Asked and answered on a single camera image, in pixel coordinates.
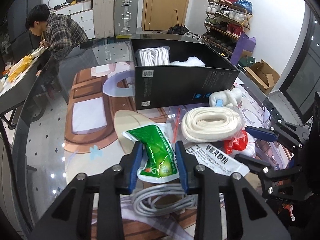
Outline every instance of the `white cord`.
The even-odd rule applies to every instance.
[[[168,205],[157,205],[156,202],[168,195],[180,195],[182,199]],[[145,188],[132,195],[133,210],[145,217],[168,215],[183,208],[197,206],[197,195],[185,195],[181,184],[159,184]]]
[[[187,112],[181,122],[183,136],[190,142],[231,139],[242,130],[240,115],[228,107],[199,107]]]
[[[168,66],[169,51],[166,48],[148,48],[139,51],[142,66]]]

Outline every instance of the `screw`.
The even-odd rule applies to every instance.
[[[236,179],[236,180],[239,180],[239,179],[241,179],[241,174],[238,173],[238,172],[235,172],[235,173],[232,174],[232,177],[233,177],[234,179]]]
[[[87,175],[85,173],[79,173],[76,178],[77,180],[84,180]]]
[[[112,166],[113,171],[121,171],[122,167],[119,164]]]
[[[205,166],[202,165],[202,164],[198,164],[198,165],[196,166],[196,170],[197,170],[197,171],[204,171],[204,170],[205,170]]]

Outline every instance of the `yellow bag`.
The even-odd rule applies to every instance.
[[[18,66],[12,73],[9,74],[8,81],[12,82],[21,72],[25,71],[30,66],[32,56],[28,55],[22,59],[20,66]]]

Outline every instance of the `man's hand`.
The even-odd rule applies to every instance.
[[[49,46],[50,46],[50,43],[47,42],[46,40],[43,40],[43,41],[40,42],[40,47],[45,47],[45,48],[47,48],[47,47],[49,47]]]

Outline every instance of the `plaid shirt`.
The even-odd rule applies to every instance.
[[[51,13],[47,20],[47,38],[52,53],[88,40],[78,23],[66,15],[55,13]]]

